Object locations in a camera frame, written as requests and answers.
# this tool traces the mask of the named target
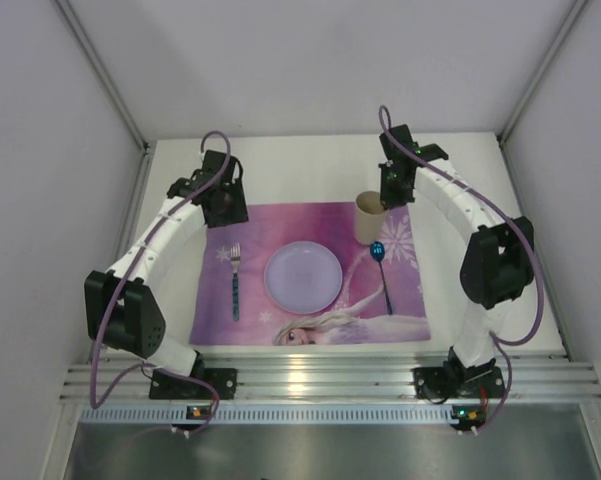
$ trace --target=blue spoon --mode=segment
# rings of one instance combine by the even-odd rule
[[[393,315],[391,300],[389,300],[389,291],[387,290],[387,281],[384,279],[384,270],[382,269],[382,260],[384,260],[384,245],[382,242],[373,242],[371,244],[371,257],[380,265],[380,274],[382,275],[382,284],[384,285],[384,299],[387,301],[387,311]]]

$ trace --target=placemat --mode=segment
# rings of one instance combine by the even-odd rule
[[[387,315],[380,268],[353,236],[355,205],[302,203],[249,206],[249,222],[207,230],[207,245],[190,342],[195,345],[295,344],[311,332],[318,344],[424,341],[425,318],[408,207],[391,210],[378,240],[394,309]],[[300,240],[324,245],[338,258],[343,285],[332,305],[309,316],[285,312],[269,298],[264,270],[282,246]],[[232,315],[229,250],[240,243],[240,320]]]

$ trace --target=white tabletop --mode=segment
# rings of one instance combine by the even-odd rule
[[[438,143],[471,186],[494,200],[512,217],[520,215],[493,134],[445,133],[414,137],[421,145]],[[154,218],[169,186],[179,177],[188,177],[200,166],[199,145],[198,139],[158,142],[136,235],[142,233]],[[209,140],[207,148],[224,151],[224,144],[221,140]],[[232,139],[232,154],[244,166],[243,181],[249,205],[353,201],[364,190],[380,188],[378,163],[384,162],[377,135],[238,138]],[[381,345],[284,347],[286,353],[293,353],[296,349],[306,352],[306,348],[311,348],[311,351],[399,350],[414,353],[442,353],[449,349],[460,331],[468,302],[459,281],[466,247],[460,235],[433,204],[417,192],[415,197],[416,201],[409,206],[409,211],[431,340]],[[188,343],[193,325],[205,244],[203,230],[185,245],[179,261],[172,265],[154,292],[167,321],[167,330],[183,343]],[[536,290],[530,285],[514,303],[500,336],[518,339],[526,334],[535,308]],[[280,348],[207,346],[198,349],[202,352],[272,349],[279,352]],[[516,354],[564,353],[554,315],[548,306],[536,337],[515,350]]]

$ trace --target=white wall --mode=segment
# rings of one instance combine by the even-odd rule
[[[150,139],[498,131],[572,0],[73,0]]]
[[[138,158],[51,2],[0,0],[0,479],[37,477]]]
[[[566,333],[601,380],[601,0],[576,27],[507,151]]]

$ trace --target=cartoon princess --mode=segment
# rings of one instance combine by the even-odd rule
[[[353,271],[362,260],[351,266],[343,291],[348,293]],[[380,287],[367,298],[347,308],[325,312],[317,317],[300,317],[282,327],[273,339],[274,345],[339,345],[358,343],[412,342],[430,339],[423,317],[381,315],[359,318],[365,308],[383,291]]]

